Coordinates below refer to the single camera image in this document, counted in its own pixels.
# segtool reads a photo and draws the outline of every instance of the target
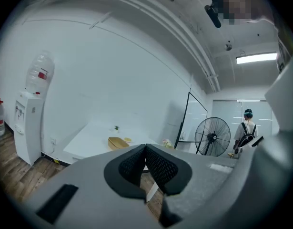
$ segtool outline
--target white wall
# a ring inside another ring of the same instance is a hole
[[[90,29],[108,11],[113,14]],[[92,119],[143,129],[160,143],[176,139],[191,87],[205,104],[199,66],[147,15],[111,0],[47,1],[1,35],[0,96],[11,127],[15,94],[44,49],[53,54],[55,71],[43,109],[42,150],[62,161],[71,162],[62,150]],[[54,153],[50,137],[57,139]]]
[[[238,98],[265,99],[270,86],[234,87],[207,95],[208,116],[212,116],[213,100],[232,100]]]

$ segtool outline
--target fan guard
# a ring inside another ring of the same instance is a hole
[[[230,129],[224,120],[218,117],[207,118],[196,129],[197,152],[202,155],[220,156],[228,148],[230,138]]]

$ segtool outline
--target wooden floor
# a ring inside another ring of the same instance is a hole
[[[17,156],[13,134],[6,129],[0,137],[0,184],[4,191],[17,201],[24,202],[39,186],[65,169],[45,158],[39,158],[31,167]],[[150,173],[142,174],[141,188],[148,193],[154,184]],[[147,203],[152,214],[158,219],[162,207],[163,193],[159,189]]]

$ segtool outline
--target fluorescent light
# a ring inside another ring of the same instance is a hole
[[[240,63],[276,60],[276,56],[277,56],[276,52],[260,53],[260,54],[236,57],[236,62],[237,64],[240,64]]]
[[[237,99],[238,102],[259,102],[260,100],[244,100],[244,99]]]

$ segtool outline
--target white table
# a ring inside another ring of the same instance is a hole
[[[119,133],[109,129],[107,125],[100,123],[88,123],[64,148],[64,151],[72,155],[75,159],[84,159],[95,155],[104,154],[112,151],[108,146],[108,138],[116,136],[124,139],[128,137],[132,140],[130,146],[139,144],[157,144],[151,140],[145,133],[134,129],[121,129]],[[151,200],[153,195],[158,190],[158,185],[154,183],[151,190],[147,194],[147,202]]]

